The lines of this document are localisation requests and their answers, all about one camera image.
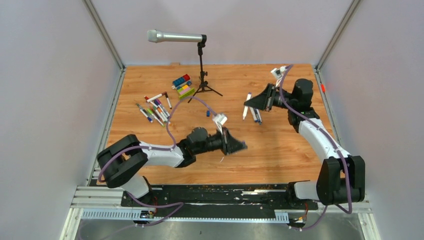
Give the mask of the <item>silver microphone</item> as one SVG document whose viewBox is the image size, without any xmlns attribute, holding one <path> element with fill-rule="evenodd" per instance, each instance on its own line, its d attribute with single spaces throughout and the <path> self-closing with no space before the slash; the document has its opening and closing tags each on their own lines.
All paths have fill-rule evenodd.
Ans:
<svg viewBox="0 0 424 240">
<path fill-rule="evenodd" d="M 207 40 L 207 36 L 204 34 L 163 32 L 157 29 L 152 29 L 147 31 L 147 39 L 151 43 L 201 43 Z"/>
</svg>

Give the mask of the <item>black tripod microphone stand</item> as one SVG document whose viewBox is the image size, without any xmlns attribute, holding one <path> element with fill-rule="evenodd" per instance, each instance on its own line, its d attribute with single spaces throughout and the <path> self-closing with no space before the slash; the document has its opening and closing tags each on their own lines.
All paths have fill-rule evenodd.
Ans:
<svg viewBox="0 0 424 240">
<path fill-rule="evenodd" d="M 197 53 L 199 56 L 199 79 L 200 84 L 198 86 L 198 89 L 194 92 L 193 96 L 199 94 L 199 93 L 206 93 L 206 92 L 214 92 L 218 94 L 219 96 L 223 96 L 220 92 L 216 91 L 215 89 L 211 88 L 209 86 L 209 83 L 205 80 L 205 76 L 208 75 L 207 71 L 204 71 L 204 64 L 203 64 L 203 48 L 206 46 L 207 36 L 205 34 L 185 34 L 185 37 L 187 37 L 188 42 L 194 42 L 197 43 Z"/>
</svg>

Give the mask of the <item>green yellow pink block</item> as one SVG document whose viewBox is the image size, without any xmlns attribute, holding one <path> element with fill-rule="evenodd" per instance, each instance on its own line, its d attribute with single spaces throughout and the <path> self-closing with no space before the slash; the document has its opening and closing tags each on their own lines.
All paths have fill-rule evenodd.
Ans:
<svg viewBox="0 0 424 240">
<path fill-rule="evenodd" d="M 192 94 L 194 94 L 196 90 L 188 85 L 184 85 L 177 89 L 178 92 L 178 98 L 182 100 L 183 98 L 186 98 Z"/>
</svg>

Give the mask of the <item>white marker blue end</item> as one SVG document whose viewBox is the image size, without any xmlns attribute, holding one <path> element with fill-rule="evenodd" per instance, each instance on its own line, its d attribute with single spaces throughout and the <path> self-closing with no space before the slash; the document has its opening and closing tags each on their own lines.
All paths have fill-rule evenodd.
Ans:
<svg viewBox="0 0 424 240">
<path fill-rule="evenodd" d="M 257 115 L 256 115 L 255 110 L 252 107 L 249 107 L 249 110 L 251 112 L 251 115 L 253 117 L 254 122 L 257 123 L 258 122 L 258 118 L 257 118 Z"/>
</svg>

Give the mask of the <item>blue red toy train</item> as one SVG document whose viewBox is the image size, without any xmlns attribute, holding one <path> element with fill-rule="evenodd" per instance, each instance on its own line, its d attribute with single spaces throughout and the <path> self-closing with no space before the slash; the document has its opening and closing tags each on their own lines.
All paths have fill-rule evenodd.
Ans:
<svg viewBox="0 0 424 240">
<path fill-rule="evenodd" d="M 172 82 L 171 88 L 174 90 L 185 89 L 192 85 L 191 77 L 185 74 Z"/>
</svg>

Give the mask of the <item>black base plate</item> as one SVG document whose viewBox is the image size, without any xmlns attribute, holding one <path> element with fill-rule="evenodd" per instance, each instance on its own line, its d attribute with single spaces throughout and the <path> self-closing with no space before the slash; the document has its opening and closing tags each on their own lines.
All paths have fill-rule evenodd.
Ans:
<svg viewBox="0 0 424 240">
<path fill-rule="evenodd" d="M 182 202 L 175 218 L 259 220 L 275 218 L 276 210 L 318 210 L 312 200 L 291 199 L 287 189 L 285 183 L 156 184 L 139 201 L 159 206 Z"/>
</svg>

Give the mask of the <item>translucent blue pen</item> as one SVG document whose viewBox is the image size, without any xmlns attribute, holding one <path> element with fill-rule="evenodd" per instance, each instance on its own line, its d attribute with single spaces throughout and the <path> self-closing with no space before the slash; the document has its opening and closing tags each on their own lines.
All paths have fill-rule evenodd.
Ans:
<svg viewBox="0 0 424 240">
<path fill-rule="evenodd" d="M 258 110 L 258 109 L 254 109 L 254 111 L 255 111 L 255 115 L 256 115 L 256 118 L 257 118 L 257 121 L 258 121 L 258 123 L 260 124 L 260 125 L 262 125 L 262 117 L 261 117 L 261 114 L 260 114 L 260 111 Z"/>
</svg>

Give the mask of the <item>aluminium frame rail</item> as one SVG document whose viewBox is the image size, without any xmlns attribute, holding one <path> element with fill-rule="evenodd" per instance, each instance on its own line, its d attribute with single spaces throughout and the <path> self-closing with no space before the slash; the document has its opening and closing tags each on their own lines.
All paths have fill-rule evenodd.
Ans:
<svg viewBox="0 0 424 240">
<path fill-rule="evenodd" d="M 347 214 L 314 200 L 289 202 L 286 190 L 285 184 L 163 184 L 141 205 L 120 187 L 79 186 L 60 238 L 380 239 L 367 201 Z"/>
</svg>

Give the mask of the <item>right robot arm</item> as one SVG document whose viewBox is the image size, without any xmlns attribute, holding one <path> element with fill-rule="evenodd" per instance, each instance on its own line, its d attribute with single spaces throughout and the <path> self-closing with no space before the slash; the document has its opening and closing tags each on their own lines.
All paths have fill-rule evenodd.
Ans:
<svg viewBox="0 0 424 240">
<path fill-rule="evenodd" d="M 272 108 L 287 109 L 288 122 L 310 144 L 321 162 L 317 181 L 288 184 L 286 204 L 298 209 L 306 200 L 323 205 L 362 202 L 365 199 L 365 161 L 344 150 L 325 129 L 311 106 L 313 82 L 295 81 L 292 92 L 269 83 L 263 92 L 244 102 L 244 106 L 269 112 Z"/>
</svg>

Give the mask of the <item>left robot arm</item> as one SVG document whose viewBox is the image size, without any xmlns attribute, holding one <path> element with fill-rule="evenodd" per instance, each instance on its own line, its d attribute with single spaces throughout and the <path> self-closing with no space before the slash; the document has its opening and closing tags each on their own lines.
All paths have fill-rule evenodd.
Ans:
<svg viewBox="0 0 424 240">
<path fill-rule="evenodd" d="M 197 155 L 221 151 L 231 155 L 248 148 L 223 127 L 209 134 L 203 127 L 194 128 L 186 138 L 176 145 L 155 145 L 138 140 L 129 134 L 97 154 L 100 166 L 98 181 L 110 189 L 122 188 L 134 196 L 140 206 L 149 206 L 153 201 L 151 186 L 138 171 L 146 166 L 168 166 L 185 168 L 193 164 Z"/>
</svg>

